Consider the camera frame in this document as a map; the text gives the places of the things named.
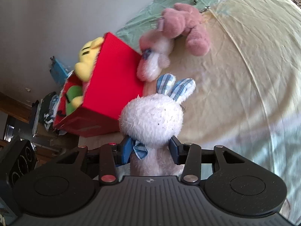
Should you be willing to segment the white bunny plush toy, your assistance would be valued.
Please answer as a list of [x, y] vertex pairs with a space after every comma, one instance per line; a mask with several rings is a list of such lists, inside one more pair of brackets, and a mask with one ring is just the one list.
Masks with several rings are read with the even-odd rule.
[[137, 97], [123, 108], [119, 127], [133, 140], [130, 156], [132, 176], [179, 176], [184, 167], [176, 165], [168, 148], [172, 136], [183, 126], [182, 102], [194, 92], [194, 79], [177, 81], [170, 73], [157, 79], [156, 92]]

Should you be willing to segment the green plush toy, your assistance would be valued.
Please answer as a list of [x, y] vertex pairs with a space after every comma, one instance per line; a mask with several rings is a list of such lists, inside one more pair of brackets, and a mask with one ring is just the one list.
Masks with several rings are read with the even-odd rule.
[[82, 86], [73, 85], [65, 94], [66, 97], [66, 115], [70, 115], [75, 111], [83, 101]]

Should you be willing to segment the yellow tiger plush toy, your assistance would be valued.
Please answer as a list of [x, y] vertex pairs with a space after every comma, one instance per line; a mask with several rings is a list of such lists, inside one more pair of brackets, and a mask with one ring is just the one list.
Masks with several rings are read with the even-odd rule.
[[103, 37], [97, 37], [94, 40], [85, 43], [79, 51], [79, 62], [75, 64], [74, 71], [75, 75], [82, 81], [83, 93], [71, 100], [71, 106], [75, 109], [83, 102], [83, 95], [92, 76], [94, 65], [103, 42]]

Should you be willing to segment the pink white plush toy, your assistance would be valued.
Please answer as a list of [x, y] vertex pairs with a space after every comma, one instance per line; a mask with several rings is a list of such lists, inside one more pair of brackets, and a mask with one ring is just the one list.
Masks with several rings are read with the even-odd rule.
[[139, 47], [142, 55], [137, 67], [137, 77], [143, 82], [152, 82], [170, 65], [169, 55], [173, 51], [174, 40], [153, 29], [140, 37]]

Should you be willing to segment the pink bear plush toy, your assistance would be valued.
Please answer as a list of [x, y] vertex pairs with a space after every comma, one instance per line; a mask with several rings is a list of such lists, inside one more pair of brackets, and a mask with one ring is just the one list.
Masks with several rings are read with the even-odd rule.
[[197, 8], [189, 4], [176, 3], [161, 12], [162, 34], [169, 39], [185, 36], [185, 46], [190, 54], [204, 56], [210, 50], [210, 38], [204, 19]]

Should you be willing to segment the pile of clothes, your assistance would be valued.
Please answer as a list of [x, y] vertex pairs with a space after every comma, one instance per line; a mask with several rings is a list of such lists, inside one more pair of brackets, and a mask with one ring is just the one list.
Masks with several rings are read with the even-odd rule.
[[41, 101], [32, 104], [30, 127], [35, 135], [39, 126], [43, 126], [47, 132], [53, 132], [53, 124], [58, 110], [59, 95], [54, 91], [47, 94]]

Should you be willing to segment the red cardboard box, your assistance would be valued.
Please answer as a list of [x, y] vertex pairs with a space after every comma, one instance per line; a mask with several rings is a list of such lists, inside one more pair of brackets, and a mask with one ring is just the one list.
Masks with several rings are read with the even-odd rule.
[[66, 92], [82, 86], [73, 71], [60, 93], [53, 128], [84, 137], [118, 132], [124, 106], [143, 95], [144, 83], [136, 75], [141, 55], [110, 32], [103, 38], [82, 104], [66, 115]]

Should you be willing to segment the patterned bed sheet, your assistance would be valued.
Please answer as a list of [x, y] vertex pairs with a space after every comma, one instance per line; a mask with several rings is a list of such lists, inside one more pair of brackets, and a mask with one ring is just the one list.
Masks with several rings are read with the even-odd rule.
[[224, 145], [280, 176], [282, 214], [300, 223], [300, 8], [291, 0], [198, 0], [211, 49], [176, 40], [165, 70], [193, 78], [182, 142]]

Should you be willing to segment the blue packaged item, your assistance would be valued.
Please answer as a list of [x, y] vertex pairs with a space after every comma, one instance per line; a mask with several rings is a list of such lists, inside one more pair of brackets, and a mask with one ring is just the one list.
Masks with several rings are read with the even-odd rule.
[[64, 64], [62, 64], [60, 61], [57, 60], [55, 56], [50, 57], [51, 65], [49, 68], [50, 74], [55, 81], [55, 83], [63, 87], [65, 84], [66, 79], [68, 78], [70, 74], [70, 70], [65, 67]]

